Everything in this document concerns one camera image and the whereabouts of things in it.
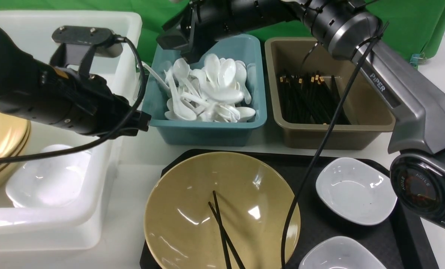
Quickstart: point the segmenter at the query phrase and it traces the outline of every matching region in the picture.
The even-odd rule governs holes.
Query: yellow bowl
[[[17,150],[11,155],[20,156],[25,154],[25,150],[27,149],[28,141],[31,134],[31,125],[28,123],[28,129],[25,133],[24,139],[18,145]],[[15,170],[20,166],[21,163],[10,163],[10,164],[1,164],[0,165],[0,186],[4,184],[15,172]]]
[[[219,227],[208,205],[214,204],[213,190],[222,224],[244,266],[280,268],[281,235],[294,193],[267,164],[230,152],[185,160],[154,187],[146,204],[144,236],[158,264],[164,269],[226,268]],[[287,235],[287,260],[300,230],[297,206]],[[236,268],[230,250],[229,256]]]
[[[0,113],[0,157],[14,153],[25,137],[29,121]]]

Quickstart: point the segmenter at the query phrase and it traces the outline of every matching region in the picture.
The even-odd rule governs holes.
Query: robotic arm
[[[105,136],[131,106],[90,68],[94,56],[119,56],[121,41],[110,29],[78,26],[62,26],[52,38],[60,46],[48,65],[21,51],[0,29],[0,112],[85,136]],[[150,118],[134,112],[110,139],[147,131]]]
[[[197,62],[218,40],[283,21],[301,21],[336,60],[357,63],[381,20],[363,0],[191,0],[158,36]],[[445,228],[445,93],[383,41],[361,72],[396,118],[388,152],[400,151],[390,179],[400,201]]]

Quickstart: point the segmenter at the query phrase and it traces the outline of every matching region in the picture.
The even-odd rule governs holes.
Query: stack of yellow plates
[[[0,113],[0,158],[23,155],[30,137],[30,121]],[[12,175],[18,163],[0,165],[0,185]]]

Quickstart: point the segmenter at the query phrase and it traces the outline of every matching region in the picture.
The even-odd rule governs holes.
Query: pile of spoons
[[[209,54],[202,69],[191,70],[180,58],[165,75],[164,81],[156,80],[169,97],[165,112],[168,120],[241,123],[255,116],[254,109],[241,106],[242,102],[249,105],[252,101],[245,85],[248,73],[242,61]]]

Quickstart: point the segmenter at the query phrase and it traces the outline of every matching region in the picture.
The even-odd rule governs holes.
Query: white table
[[[420,71],[445,91],[445,39],[437,56],[427,65],[421,66]],[[100,243],[85,251],[0,253],[0,269],[140,268],[139,259],[144,245],[143,216],[147,198],[159,179],[161,170],[192,147],[166,145],[156,129],[123,139],[119,175],[113,186]],[[323,155],[368,158],[388,168],[396,157],[396,154],[387,153],[389,140],[390,134],[387,133],[379,136],[364,150],[326,150]],[[315,152],[284,147],[280,129],[272,119],[268,120],[265,128],[253,133],[248,146],[224,149],[299,155],[313,155]],[[426,221],[423,224],[439,267],[445,269],[445,230]]]

